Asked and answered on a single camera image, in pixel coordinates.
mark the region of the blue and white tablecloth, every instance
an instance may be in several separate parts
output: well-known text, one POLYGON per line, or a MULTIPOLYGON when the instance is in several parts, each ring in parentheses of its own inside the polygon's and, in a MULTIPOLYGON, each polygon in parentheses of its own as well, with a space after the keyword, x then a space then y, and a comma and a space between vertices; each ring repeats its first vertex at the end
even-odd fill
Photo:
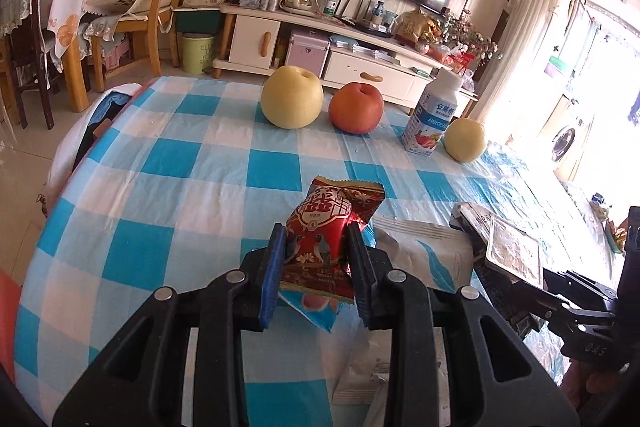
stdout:
MULTIPOLYGON (((262 114, 260 92, 160 78, 74 172, 38 242, 17 320, 17 386, 48 423, 154 289, 196 289, 239 266, 318 174, 381 182, 387 199, 378 212, 390 217, 446 225, 456 202, 481 203, 539 238, 547 267, 607 282, 609 260, 551 172, 495 145, 468 165, 440 148, 429 158, 405 152, 398 136, 408 117, 394 105, 366 136, 334 129, 328 97, 313 124, 279 129, 262 114)), ((252 427, 361 425, 366 406, 331 404, 355 324, 353 307, 333 334, 278 307, 265 333, 243 332, 252 427)), ((192 377, 188 370, 187 405, 192 377)), ((188 411, 183 422, 190 425, 188 411)))

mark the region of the wooden handle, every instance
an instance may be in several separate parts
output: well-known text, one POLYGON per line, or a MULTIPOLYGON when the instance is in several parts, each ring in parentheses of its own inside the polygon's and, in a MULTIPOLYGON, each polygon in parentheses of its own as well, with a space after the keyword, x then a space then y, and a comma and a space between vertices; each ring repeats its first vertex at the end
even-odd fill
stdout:
POLYGON ((384 80, 381 76, 373 76, 372 74, 365 73, 364 71, 360 73, 360 77, 368 80, 369 82, 382 82, 384 80))
POLYGON ((260 57, 266 57, 271 42, 271 32, 265 32, 262 36, 262 47, 260 48, 260 57))

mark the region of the trash can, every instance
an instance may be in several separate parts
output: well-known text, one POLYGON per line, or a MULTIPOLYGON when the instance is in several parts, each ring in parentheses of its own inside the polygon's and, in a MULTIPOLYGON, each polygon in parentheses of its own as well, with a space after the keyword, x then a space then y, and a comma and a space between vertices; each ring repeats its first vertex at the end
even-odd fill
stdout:
POLYGON ((214 36, 207 33, 182 34, 182 69, 200 74, 210 68, 213 61, 214 36))

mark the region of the washing machine door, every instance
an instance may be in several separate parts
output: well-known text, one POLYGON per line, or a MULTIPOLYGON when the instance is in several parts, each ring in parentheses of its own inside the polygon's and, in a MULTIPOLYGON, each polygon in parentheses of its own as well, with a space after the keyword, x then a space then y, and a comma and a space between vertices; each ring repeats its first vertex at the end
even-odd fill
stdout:
POLYGON ((574 144, 577 132, 574 127, 563 127, 552 141, 551 161, 557 163, 564 158, 574 144))

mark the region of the red snack package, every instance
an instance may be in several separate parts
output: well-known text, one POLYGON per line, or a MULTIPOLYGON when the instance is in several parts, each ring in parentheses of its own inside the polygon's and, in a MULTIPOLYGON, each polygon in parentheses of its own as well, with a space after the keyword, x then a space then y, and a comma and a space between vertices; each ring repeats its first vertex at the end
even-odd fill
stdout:
POLYGON ((353 302, 342 249, 345 227, 360 230, 385 199, 379 183, 334 182, 317 176, 305 200, 287 219, 287 253, 280 288, 353 302))

